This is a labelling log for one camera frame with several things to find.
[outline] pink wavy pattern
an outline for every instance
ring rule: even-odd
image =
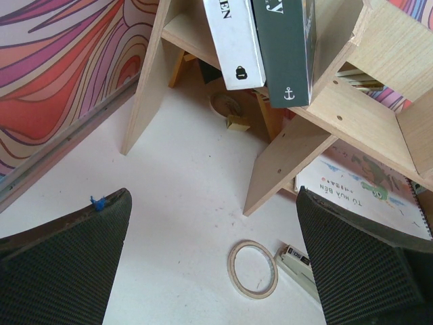
[[[139,73],[158,2],[2,3],[0,181]]]

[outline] anchor logo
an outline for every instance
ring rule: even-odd
[[[285,100],[293,100],[295,98],[295,95],[292,96],[293,91],[290,90],[290,87],[286,88],[287,90],[285,91],[285,93],[287,94],[287,96],[284,96]]]

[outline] spiral binding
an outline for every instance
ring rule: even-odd
[[[430,235],[430,240],[433,241],[433,236],[432,236],[432,228],[430,227],[430,223],[428,222],[427,218],[426,218],[426,212],[424,211],[424,209],[421,207],[419,200],[418,200],[418,195],[415,193],[415,189],[413,188],[412,182],[409,178],[406,178],[407,183],[409,184],[409,187],[411,188],[412,191],[412,195],[413,198],[415,199],[418,209],[421,213],[422,219],[424,220],[424,225],[427,228],[428,234]]]

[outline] masking tape roll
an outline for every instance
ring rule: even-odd
[[[251,247],[256,250],[258,250],[267,260],[269,264],[269,269],[271,270],[271,281],[269,282],[268,287],[262,291],[251,291],[242,286],[241,282],[237,278],[236,270],[235,270],[235,260],[237,253],[243,249],[244,247]],[[257,242],[254,242],[252,240],[245,240],[243,242],[240,242],[236,246],[233,247],[229,254],[229,259],[227,260],[227,268],[229,271],[229,277],[231,280],[231,283],[236,288],[241,295],[251,298],[251,299],[264,299],[268,297],[275,288],[277,287],[278,283],[278,270],[277,270],[277,264],[275,263],[275,260],[273,259],[273,256],[270,254],[270,252],[263,246],[260,245]]]

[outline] white book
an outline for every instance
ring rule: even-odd
[[[250,0],[203,0],[227,90],[262,87],[265,69]]]
[[[338,140],[296,176],[308,190],[400,232],[432,235],[407,178]]]

